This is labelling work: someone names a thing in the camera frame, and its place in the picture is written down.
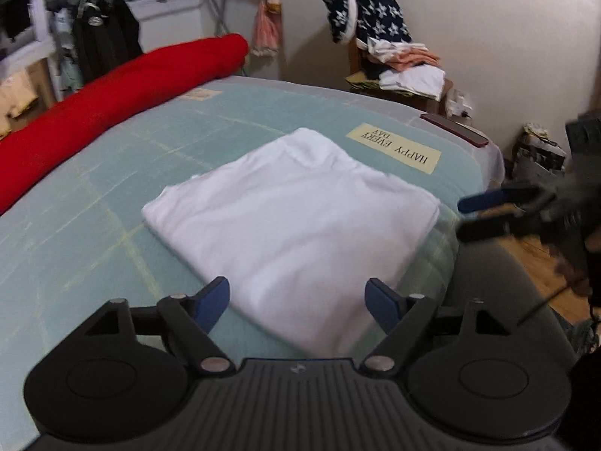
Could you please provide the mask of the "wooden chair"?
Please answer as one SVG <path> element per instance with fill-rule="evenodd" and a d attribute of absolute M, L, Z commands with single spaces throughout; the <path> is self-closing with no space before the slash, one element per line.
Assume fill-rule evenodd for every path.
<path fill-rule="evenodd" d="M 424 112 L 444 114 L 444 101 L 453 89 L 452 80 L 444 79 L 439 98 L 416 92 L 412 88 L 382 89 L 378 79 L 370 79 L 370 76 L 376 76 L 378 65 L 368 59 L 366 52 L 359 50 L 355 42 L 351 42 L 347 45 L 347 54 L 352 73 L 345 78 L 345 81 L 351 93 L 401 103 Z"/>

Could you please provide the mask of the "red long bolster pillow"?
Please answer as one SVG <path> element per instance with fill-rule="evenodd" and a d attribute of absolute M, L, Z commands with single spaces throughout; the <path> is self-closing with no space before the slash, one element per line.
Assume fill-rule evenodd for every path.
<path fill-rule="evenodd" d="M 155 49 L 95 79 L 1 141 L 1 211 L 110 128 L 242 68 L 239 34 Z"/>

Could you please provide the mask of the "pile of folded clothes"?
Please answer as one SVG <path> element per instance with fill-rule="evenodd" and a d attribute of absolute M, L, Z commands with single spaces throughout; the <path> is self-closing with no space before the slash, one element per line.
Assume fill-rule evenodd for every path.
<path fill-rule="evenodd" d="M 445 79 L 441 58 L 424 44 L 369 38 L 368 57 L 385 69 L 379 73 L 382 89 L 412 88 L 439 98 Z"/>

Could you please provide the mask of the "light green bed blanket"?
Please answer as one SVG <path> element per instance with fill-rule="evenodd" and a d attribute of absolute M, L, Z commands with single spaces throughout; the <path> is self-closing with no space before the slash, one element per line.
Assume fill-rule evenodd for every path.
<path fill-rule="evenodd" d="M 37 437 L 23 402 L 29 371 L 102 304 L 151 306 L 202 287 L 143 225 L 143 206 L 301 127 L 439 198 L 438 222 L 396 288 L 444 296 L 458 252 L 456 205 L 501 180 L 497 145 L 476 148 L 390 101 L 281 80 L 214 80 L 112 127 L 2 216 L 3 449 Z"/>

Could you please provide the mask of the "white t-shirt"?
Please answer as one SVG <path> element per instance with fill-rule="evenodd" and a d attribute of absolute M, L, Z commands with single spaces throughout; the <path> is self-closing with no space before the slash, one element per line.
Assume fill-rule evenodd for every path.
<path fill-rule="evenodd" d="M 353 159 L 312 129 L 164 188 L 150 230 L 235 310 L 316 357 L 348 356 L 371 325 L 368 280 L 405 274 L 440 212 L 429 191 Z"/>

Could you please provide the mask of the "dark star-pattern garment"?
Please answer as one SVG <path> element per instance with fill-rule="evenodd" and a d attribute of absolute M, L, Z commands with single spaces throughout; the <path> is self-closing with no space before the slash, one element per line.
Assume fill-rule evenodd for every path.
<path fill-rule="evenodd" d="M 396 0 L 322 0 L 327 10 L 332 42 L 346 45 L 352 39 L 362 49 L 369 39 L 412 41 Z"/>

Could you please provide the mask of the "pink floral curtain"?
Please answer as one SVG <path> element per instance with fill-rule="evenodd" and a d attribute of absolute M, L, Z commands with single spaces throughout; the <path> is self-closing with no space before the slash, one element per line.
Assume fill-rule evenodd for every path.
<path fill-rule="evenodd" d="M 282 0 L 260 0 L 255 17 L 252 53 L 276 57 L 282 42 Z"/>

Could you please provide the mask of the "dark red phone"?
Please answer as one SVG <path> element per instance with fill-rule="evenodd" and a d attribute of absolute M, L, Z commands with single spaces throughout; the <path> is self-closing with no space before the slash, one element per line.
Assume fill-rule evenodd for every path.
<path fill-rule="evenodd" d="M 476 148 L 484 148 L 489 144 L 489 139 L 485 138 L 484 135 L 481 135 L 479 132 L 474 132 L 465 125 L 458 124 L 442 115 L 423 113 L 421 119 L 463 139 L 465 142 L 468 142 Z"/>

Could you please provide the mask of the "black hanging garment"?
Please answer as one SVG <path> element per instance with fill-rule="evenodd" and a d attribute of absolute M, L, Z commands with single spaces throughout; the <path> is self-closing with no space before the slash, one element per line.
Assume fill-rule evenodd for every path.
<path fill-rule="evenodd" d="M 143 54 L 140 23 L 124 0 L 83 0 L 71 34 L 85 85 Z"/>

